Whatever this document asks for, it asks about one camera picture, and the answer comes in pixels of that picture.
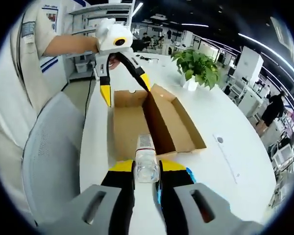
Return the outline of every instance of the floor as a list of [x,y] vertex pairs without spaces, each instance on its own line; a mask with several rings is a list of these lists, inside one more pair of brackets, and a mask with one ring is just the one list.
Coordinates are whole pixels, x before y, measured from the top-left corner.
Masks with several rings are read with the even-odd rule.
[[[70,98],[72,103],[83,114],[85,114],[85,106],[86,106],[87,94],[88,94],[88,90],[89,90],[89,84],[90,84],[90,81],[71,82],[63,90],[63,92]],[[88,102],[87,102],[87,109],[88,109],[88,105],[90,102],[90,97],[92,96],[92,93],[94,91],[95,84],[96,84],[96,82],[94,80],[92,80],[89,98],[88,98]]]

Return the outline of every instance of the camera lens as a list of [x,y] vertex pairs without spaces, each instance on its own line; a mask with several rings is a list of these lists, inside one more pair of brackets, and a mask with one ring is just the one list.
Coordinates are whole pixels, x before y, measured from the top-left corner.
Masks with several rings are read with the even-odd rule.
[[116,46],[122,46],[124,43],[125,43],[125,40],[124,39],[119,39],[119,40],[117,40],[114,43],[114,45],[116,45]]

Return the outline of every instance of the plastic bottle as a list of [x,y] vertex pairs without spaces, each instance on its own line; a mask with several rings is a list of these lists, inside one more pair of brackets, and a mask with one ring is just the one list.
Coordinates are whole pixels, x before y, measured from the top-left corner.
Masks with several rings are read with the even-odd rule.
[[135,162],[136,181],[140,183],[154,183],[159,180],[159,164],[150,134],[138,137]]

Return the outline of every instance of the gray office chair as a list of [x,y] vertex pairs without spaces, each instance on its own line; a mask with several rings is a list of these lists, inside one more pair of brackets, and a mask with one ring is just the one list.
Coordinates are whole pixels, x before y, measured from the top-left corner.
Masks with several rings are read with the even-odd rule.
[[43,108],[24,149],[23,184],[35,221],[55,221],[80,194],[79,154],[85,117],[63,93]]

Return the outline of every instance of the white pot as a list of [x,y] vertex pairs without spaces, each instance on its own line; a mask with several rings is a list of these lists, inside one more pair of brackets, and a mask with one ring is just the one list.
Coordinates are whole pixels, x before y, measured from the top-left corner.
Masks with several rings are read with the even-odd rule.
[[182,74],[181,75],[181,86],[191,92],[195,91],[197,86],[198,86],[198,82],[195,82],[195,76],[193,76],[191,79],[189,79],[188,81],[186,81],[185,79],[185,75]]

